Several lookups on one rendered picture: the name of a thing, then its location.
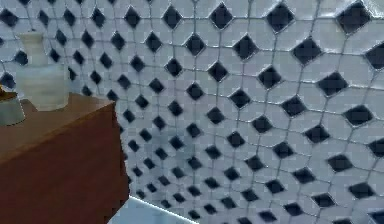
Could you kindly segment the brown wooden cabinet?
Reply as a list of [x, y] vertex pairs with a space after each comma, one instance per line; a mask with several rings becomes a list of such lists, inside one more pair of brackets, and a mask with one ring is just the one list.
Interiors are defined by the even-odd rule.
[[0, 224], [107, 224], [129, 198], [115, 103], [68, 105], [0, 127]]

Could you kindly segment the white ceramic vase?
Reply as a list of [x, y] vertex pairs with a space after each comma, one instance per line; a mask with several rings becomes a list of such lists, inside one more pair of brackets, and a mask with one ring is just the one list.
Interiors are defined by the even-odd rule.
[[27, 55], [27, 64], [16, 72], [16, 88], [38, 111], [53, 111], [68, 104], [68, 67], [49, 64], [43, 34], [29, 31], [17, 35]]

